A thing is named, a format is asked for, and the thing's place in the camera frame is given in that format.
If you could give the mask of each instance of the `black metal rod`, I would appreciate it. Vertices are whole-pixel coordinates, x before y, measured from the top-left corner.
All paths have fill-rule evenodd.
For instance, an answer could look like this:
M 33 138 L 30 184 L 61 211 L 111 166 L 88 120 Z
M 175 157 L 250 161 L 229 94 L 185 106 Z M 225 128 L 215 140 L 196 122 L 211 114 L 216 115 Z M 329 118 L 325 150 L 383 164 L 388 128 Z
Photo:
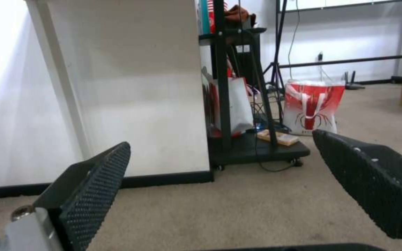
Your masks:
M 283 32 L 283 24 L 284 24 L 284 16 L 286 12 L 286 4 L 288 0 L 283 0 L 283 7 L 282 7 L 282 13 L 280 16 L 280 24 L 277 25 L 278 23 L 278 15 L 276 12 L 276 32 L 277 32 L 277 38 L 276 38 L 276 53 L 274 55 L 274 64 L 273 64 L 273 74 L 271 75 L 271 84 L 275 83 L 276 84 L 276 89 L 278 89 L 279 83 L 276 78 L 276 71 L 279 70 L 277 65 L 279 63 L 279 52 L 280 52 L 280 41 L 282 39 L 282 32 Z
M 263 71 L 263 74 L 266 74 L 266 73 L 268 72 L 268 70 L 271 69 L 271 66 L 273 66 L 272 63 L 270 63 L 270 64 L 268 65 L 268 67 L 266 67 L 266 69 Z
M 257 44 L 255 42 L 255 38 L 251 32 L 244 30 L 244 35 L 249 37 L 250 49 L 251 49 L 251 59 L 252 66 L 254 67 L 255 74 L 257 75 L 257 83 L 258 87 L 261 91 L 261 100 L 263 102 L 263 107 L 265 108 L 266 117 L 268 118 L 268 129 L 269 129 L 269 137 L 271 138 L 271 145 L 277 147 L 277 137 L 276 130 L 274 127 L 273 113 L 271 112 L 271 105 L 269 104 L 268 91 L 265 86 L 265 78 L 263 77 L 263 71 L 261 67 L 260 60 L 257 60 Z
M 226 59 L 226 39 L 224 21 L 224 0 L 214 0 L 215 33 L 216 33 L 216 58 L 217 58 L 217 82 L 220 101 L 220 119 L 222 143 L 224 149 L 231 148 L 230 133 L 230 107 L 229 107 L 229 83 L 228 63 Z
M 279 68 L 282 69 L 282 68 L 289 68 L 289 67 L 308 67 L 308 66 L 315 66 L 315 65 L 340 64 L 340 63 L 351 63 L 351 62 L 368 62 L 368 61 L 378 61 L 378 60 L 388 60 L 388 59 L 402 59 L 402 55 L 364 58 L 364 59 L 346 59 L 346 60 L 335 60 L 335 61 L 297 63 L 297 64 L 291 64 L 291 65 L 284 64 L 284 65 L 280 65 Z
M 349 7 L 359 7 L 364 5 L 381 5 L 384 3 L 395 3 L 395 2 L 402 2 L 402 0 L 390 0 L 390 1 L 382 1 L 382 2 L 368 2 L 368 3 L 354 3 L 350 5 L 336 5 L 336 6 L 328 6 L 328 7 L 318 7 L 318 8 L 305 8 L 300 9 L 299 11 L 313 11 L 313 10 L 324 10 L 324 9 L 334 9 L 334 8 L 349 8 Z M 297 10 L 289 10 L 286 13 L 297 12 Z
M 210 58 L 212 61 L 212 76 L 217 79 L 217 49 L 215 44 L 210 45 Z

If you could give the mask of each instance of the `red bag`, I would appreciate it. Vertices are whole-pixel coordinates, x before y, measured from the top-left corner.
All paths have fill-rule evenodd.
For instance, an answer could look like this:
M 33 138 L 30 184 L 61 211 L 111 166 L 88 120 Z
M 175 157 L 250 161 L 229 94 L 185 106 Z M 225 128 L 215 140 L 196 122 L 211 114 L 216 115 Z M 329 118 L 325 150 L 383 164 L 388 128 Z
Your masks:
M 209 12 L 210 33 L 215 33 L 214 0 L 207 0 L 207 11 Z M 228 11 L 228 3 L 224 2 L 224 11 Z
M 311 135 L 315 129 L 337 132 L 335 112 L 345 83 L 289 81 L 286 85 L 284 124 L 293 134 Z

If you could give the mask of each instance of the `wall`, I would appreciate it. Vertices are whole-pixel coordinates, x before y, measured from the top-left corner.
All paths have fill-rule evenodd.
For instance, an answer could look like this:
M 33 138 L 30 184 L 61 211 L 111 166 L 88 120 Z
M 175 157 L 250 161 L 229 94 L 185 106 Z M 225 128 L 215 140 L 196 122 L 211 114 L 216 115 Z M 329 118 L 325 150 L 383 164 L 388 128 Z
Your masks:
M 127 176 L 209 170 L 194 2 L 50 8 L 91 151 L 128 141 Z
M 80 160 L 68 138 L 26 4 L 0 1 L 0 186 L 53 181 Z
M 229 6 L 238 3 L 228 1 Z M 261 62 L 263 68 L 273 61 L 275 51 L 275 1 L 242 0 L 241 5 L 257 15 L 260 27 L 268 30 L 261 35 Z M 288 64 L 288 52 L 297 23 L 297 13 L 287 13 L 279 61 Z M 300 25 L 291 52 L 291 63 L 314 62 L 319 52 L 324 60 L 378 57 L 402 53 L 402 2 L 364 5 L 300 12 Z M 209 54 L 202 53 L 209 63 Z M 356 81 L 388 79 L 400 73 L 399 60 L 360 62 L 323 66 L 334 80 L 340 80 L 345 71 L 356 70 Z M 289 70 L 282 76 L 289 79 Z M 293 68 L 292 77 L 319 79 L 319 67 Z M 265 75 L 270 80 L 270 73 Z
M 80 152 L 25 2 L 0 5 L 0 186 L 51 182 Z M 193 2 L 56 0 L 50 8 L 91 153 L 128 141 L 127 176 L 209 170 Z

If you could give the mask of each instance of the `black cable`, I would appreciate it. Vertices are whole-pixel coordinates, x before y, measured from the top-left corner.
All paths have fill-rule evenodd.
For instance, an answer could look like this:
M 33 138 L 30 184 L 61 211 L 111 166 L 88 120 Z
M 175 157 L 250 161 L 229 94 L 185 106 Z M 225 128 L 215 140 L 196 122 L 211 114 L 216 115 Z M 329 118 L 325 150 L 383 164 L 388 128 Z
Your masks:
M 300 24 L 300 11 L 299 11 L 298 0 L 296 0 L 296 9 L 297 9 L 297 25 L 296 25 L 296 28 L 294 30 L 294 34 L 292 35 L 291 46 L 289 47 L 289 52 L 288 52 L 289 76 L 291 77 L 291 79 L 292 79 L 291 50 L 292 50 L 292 45 L 294 45 L 294 39 L 296 38 L 297 28 L 299 27 L 299 24 Z
M 239 7 L 239 18 L 240 18 L 240 29 L 241 29 L 241 48 L 242 48 L 242 53 L 244 53 L 244 39 L 243 39 L 243 22 L 241 22 L 241 0 L 238 0 L 238 7 Z M 291 168 L 291 167 L 293 167 L 294 166 L 294 164 L 292 163 L 292 164 L 290 164 L 289 166 L 287 166 L 287 167 L 284 167 L 284 168 L 281 168 L 281 169 L 276 169 L 276 170 L 272 170 L 272 169 L 269 169 L 269 168 L 267 168 L 267 167 L 264 167 L 263 166 L 263 164 L 261 163 L 261 161 L 259 160 L 259 156 L 258 156 L 258 152 L 257 152 L 257 140 L 258 140 L 258 138 L 257 138 L 257 125 L 256 125 L 256 123 L 255 123 L 255 105 L 256 105 L 256 103 L 255 103 L 255 94 L 254 94 L 254 92 L 252 92 L 252 98 L 253 98 L 253 103 L 252 103 L 252 105 L 253 105 L 253 108 L 252 108 L 252 119 L 253 119 L 253 124 L 254 124 L 254 130 L 255 130 L 255 145 L 254 145 L 254 150 L 255 150 L 255 158 L 256 158 L 256 160 L 257 160 L 257 162 L 258 162 L 258 164 L 260 165 L 260 167 L 263 169 L 263 170 L 265 170 L 265 171 L 267 171 L 267 172 L 270 172 L 270 173 L 278 173 L 278 172 L 282 172 L 282 171 L 284 171 L 284 170 L 287 170 L 287 169 L 289 169 L 289 168 Z M 258 107 L 259 107 L 259 110 L 263 113 L 263 110 L 262 110 L 262 105 L 258 105 Z

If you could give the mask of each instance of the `shelf leg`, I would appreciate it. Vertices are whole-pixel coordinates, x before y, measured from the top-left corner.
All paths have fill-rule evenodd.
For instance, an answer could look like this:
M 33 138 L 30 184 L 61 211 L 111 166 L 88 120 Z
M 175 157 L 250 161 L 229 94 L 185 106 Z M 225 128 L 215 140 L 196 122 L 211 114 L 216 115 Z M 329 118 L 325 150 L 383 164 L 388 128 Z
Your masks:
M 222 143 L 225 149 L 231 148 L 230 132 L 230 107 L 229 107 L 229 83 L 228 64 L 226 58 L 226 39 L 224 24 L 224 0 L 214 0 L 215 33 L 217 35 L 216 61 L 217 61 L 217 82 L 218 95 L 220 100 L 220 119 Z

